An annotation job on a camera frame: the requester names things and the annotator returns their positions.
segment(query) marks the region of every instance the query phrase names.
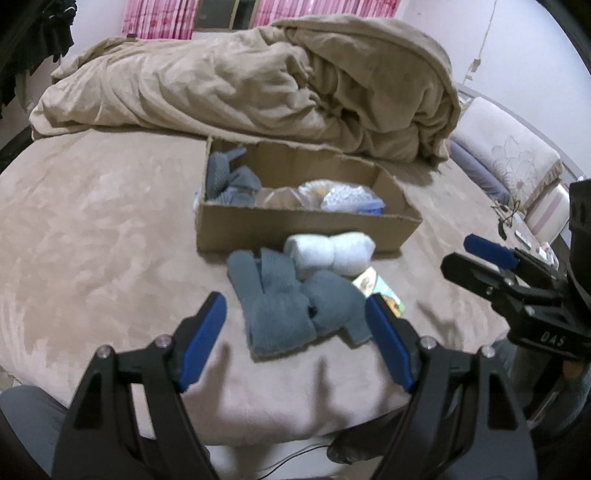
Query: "plastic bag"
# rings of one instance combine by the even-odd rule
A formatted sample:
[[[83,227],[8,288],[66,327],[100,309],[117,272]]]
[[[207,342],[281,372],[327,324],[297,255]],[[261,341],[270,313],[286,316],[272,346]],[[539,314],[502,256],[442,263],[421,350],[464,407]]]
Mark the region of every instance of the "plastic bag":
[[[381,215],[386,206],[372,189],[365,185],[333,180],[313,180],[299,188],[318,208],[327,212],[355,212]]]
[[[303,208],[306,210],[316,208],[306,195],[290,187],[261,189],[255,197],[255,207],[273,209]]]

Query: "white wall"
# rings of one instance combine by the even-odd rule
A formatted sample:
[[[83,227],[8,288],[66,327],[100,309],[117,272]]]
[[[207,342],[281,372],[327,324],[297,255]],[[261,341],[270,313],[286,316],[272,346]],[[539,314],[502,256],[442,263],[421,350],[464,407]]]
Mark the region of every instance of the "white wall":
[[[66,59],[109,37],[120,37],[127,0],[77,0],[72,25],[74,45]]]
[[[454,80],[503,104],[591,176],[591,75],[554,18],[535,0],[411,0],[403,20],[447,50]]]
[[[77,56],[95,43],[121,35],[126,0],[78,0],[78,12],[72,25],[74,45],[65,59]],[[30,99],[37,103],[47,87],[51,85],[51,72],[58,66],[47,59],[31,76],[28,84]],[[2,108],[0,120],[0,148],[28,125],[28,116],[14,99]]]

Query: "blue gripper pad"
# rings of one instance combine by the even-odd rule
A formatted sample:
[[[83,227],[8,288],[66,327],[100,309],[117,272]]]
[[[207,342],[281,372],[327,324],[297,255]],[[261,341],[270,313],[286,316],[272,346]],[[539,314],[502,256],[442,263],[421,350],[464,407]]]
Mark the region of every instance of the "blue gripper pad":
[[[194,317],[184,319],[174,332],[177,372],[174,380],[181,392],[198,382],[217,336],[226,321],[226,299],[212,292]]]
[[[365,319],[394,382],[412,392],[420,374],[419,336],[404,319],[397,318],[380,294],[365,302]]]
[[[464,239],[464,249],[502,270],[513,270],[519,263],[511,250],[478,235],[468,235]]]

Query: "small card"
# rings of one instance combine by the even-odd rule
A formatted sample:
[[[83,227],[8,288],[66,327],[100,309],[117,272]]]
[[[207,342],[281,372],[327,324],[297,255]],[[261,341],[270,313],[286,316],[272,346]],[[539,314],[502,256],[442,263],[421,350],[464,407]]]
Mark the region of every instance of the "small card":
[[[355,285],[366,298],[374,293],[381,294],[390,307],[390,310],[392,310],[397,318],[400,318],[404,313],[404,310],[406,310],[404,303],[401,302],[398,296],[384,279],[378,275],[373,267],[369,267],[365,272],[353,280],[353,285]]]

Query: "cardboard box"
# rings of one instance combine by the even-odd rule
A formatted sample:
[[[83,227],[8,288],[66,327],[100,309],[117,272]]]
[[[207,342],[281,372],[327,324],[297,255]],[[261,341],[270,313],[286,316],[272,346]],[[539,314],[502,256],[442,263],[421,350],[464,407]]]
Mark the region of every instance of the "cardboard box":
[[[210,138],[212,151],[228,151],[237,144]],[[406,199],[399,185],[382,167],[330,150],[307,150],[261,141],[245,144],[247,152],[232,168],[247,165],[263,187],[298,187],[304,182],[329,179],[370,187],[386,203],[383,215],[324,212],[303,209],[260,209],[206,202],[202,185],[196,213],[197,248],[200,252],[232,252],[260,247],[283,249],[296,233],[334,235],[363,232],[376,244],[376,252],[395,252],[422,221],[420,212]]]

